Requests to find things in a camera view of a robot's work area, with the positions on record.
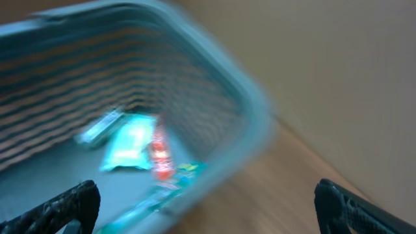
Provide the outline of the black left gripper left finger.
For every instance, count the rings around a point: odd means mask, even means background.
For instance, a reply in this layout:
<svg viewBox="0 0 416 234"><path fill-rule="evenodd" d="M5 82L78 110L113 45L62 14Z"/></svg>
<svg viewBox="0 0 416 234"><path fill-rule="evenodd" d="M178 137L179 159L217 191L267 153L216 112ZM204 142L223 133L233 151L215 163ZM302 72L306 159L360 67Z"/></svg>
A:
<svg viewBox="0 0 416 234"><path fill-rule="evenodd" d="M20 216L1 222L1 234L92 234L101 196L97 185L86 180Z"/></svg>

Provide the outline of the red coffee stick sachet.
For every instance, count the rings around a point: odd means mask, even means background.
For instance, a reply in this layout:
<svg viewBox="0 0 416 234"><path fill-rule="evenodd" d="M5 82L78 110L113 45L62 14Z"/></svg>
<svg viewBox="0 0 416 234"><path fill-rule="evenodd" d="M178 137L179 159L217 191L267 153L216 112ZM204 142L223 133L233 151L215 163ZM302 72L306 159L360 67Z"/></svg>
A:
<svg viewBox="0 0 416 234"><path fill-rule="evenodd" d="M149 145L149 154L152 162L152 172L158 180L169 180L176 172L170 153L166 131L163 124L158 123Z"/></svg>

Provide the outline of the green glove package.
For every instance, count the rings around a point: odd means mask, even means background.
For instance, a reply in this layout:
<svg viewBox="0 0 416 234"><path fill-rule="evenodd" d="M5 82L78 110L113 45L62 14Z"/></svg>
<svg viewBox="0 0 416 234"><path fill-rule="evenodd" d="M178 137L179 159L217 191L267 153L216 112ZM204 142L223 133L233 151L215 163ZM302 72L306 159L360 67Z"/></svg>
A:
<svg viewBox="0 0 416 234"><path fill-rule="evenodd" d="M152 213L160 211L172 199L182 195L185 189L199 178L205 168L206 165L202 162L180 164L176 173L170 179L157 181L143 200L116 217L113 221L100 227L96 233L126 233L134 224L139 223Z"/></svg>

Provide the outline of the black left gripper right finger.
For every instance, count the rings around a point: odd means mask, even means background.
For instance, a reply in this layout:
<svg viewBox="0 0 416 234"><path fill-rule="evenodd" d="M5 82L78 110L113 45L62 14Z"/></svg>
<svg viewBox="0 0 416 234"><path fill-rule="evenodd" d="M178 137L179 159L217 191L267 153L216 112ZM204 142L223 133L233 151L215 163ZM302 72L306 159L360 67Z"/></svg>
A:
<svg viewBox="0 0 416 234"><path fill-rule="evenodd" d="M415 226L329 179L316 185L314 204L322 234L415 234Z"/></svg>

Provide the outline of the teal wet wipes pack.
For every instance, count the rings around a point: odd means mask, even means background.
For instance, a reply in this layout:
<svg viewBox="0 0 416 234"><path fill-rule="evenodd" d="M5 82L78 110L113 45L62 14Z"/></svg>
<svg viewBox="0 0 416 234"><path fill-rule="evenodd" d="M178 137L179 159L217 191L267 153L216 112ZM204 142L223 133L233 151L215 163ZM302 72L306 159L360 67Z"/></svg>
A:
<svg viewBox="0 0 416 234"><path fill-rule="evenodd" d="M119 167L150 170L148 146L156 122L156 116L127 114L123 125L111 136L99 170L110 172Z"/></svg>

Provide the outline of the orange candy pack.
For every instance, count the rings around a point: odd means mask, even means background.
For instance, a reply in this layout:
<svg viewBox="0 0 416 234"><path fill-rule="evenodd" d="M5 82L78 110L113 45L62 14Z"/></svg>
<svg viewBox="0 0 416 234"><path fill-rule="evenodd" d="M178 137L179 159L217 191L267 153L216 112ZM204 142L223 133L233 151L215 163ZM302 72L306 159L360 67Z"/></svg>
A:
<svg viewBox="0 0 416 234"><path fill-rule="evenodd" d="M121 107L112 109L84 126L74 136L74 140L80 145L94 148L109 138L116 126L124 119L124 116L125 114Z"/></svg>

